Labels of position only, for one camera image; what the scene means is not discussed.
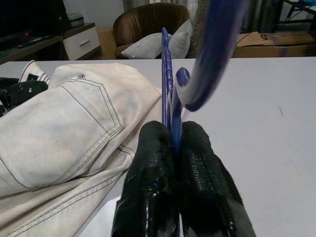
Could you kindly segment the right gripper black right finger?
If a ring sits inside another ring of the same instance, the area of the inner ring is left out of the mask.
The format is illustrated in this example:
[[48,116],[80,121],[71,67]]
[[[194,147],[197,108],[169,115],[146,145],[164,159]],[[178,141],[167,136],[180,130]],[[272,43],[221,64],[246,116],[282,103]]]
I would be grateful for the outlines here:
[[239,191],[209,136],[193,121],[182,124],[176,157],[176,194],[186,237],[254,237]]

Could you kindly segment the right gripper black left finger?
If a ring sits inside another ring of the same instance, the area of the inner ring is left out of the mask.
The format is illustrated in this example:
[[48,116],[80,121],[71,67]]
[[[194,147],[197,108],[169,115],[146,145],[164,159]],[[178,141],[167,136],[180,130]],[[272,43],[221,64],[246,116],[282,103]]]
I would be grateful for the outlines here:
[[158,121],[142,126],[138,147],[116,204],[113,237],[176,237],[179,212],[171,138]]

